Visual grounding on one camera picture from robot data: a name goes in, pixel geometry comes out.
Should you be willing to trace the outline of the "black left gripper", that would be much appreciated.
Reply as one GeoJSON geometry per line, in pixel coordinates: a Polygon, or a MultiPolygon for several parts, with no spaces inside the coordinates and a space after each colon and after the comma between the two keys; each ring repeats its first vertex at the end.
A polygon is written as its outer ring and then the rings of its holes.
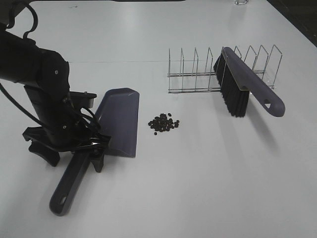
{"type": "Polygon", "coordinates": [[[110,136],[101,132],[95,114],[88,108],[74,108],[70,92],[58,99],[44,91],[28,91],[27,96],[43,124],[23,133],[26,140],[32,140],[29,151],[56,167],[60,161],[58,152],[92,150],[90,162],[100,173],[110,136]]]}

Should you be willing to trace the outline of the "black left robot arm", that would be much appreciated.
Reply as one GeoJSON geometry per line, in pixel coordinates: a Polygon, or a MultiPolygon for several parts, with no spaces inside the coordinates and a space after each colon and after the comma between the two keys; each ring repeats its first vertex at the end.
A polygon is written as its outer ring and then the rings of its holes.
{"type": "Polygon", "coordinates": [[[96,94],[70,90],[69,63],[51,50],[36,46],[34,40],[20,38],[0,27],[0,77],[24,86],[36,116],[36,127],[23,132],[29,151],[51,166],[60,152],[87,152],[97,172],[110,137],[103,135],[92,112],[96,94]]]}

